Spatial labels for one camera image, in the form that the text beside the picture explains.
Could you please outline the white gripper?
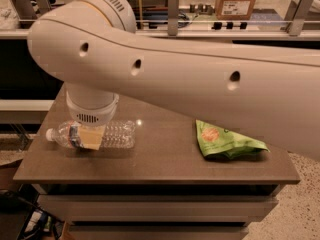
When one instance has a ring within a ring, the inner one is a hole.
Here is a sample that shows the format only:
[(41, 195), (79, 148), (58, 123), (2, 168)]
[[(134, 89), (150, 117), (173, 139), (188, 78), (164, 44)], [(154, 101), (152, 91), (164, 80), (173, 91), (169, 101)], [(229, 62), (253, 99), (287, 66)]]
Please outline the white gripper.
[(89, 109), (74, 103), (69, 94), (66, 94), (66, 104), (73, 120), (82, 125), (78, 126), (80, 146), (85, 149), (98, 150), (104, 136), (105, 125), (115, 115), (119, 96), (112, 94), (111, 101), (102, 108)]

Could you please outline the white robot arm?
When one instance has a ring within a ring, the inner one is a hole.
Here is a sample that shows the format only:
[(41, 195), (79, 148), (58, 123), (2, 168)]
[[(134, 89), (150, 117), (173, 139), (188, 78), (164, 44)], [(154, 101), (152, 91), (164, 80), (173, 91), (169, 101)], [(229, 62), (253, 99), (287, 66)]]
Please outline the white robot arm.
[(320, 51), (144, 37), (126, 0), (74, 0), (29, 30), (34, 61), (62, 80), (72, 118), (99, 126), (132, 97), (313, 159)]

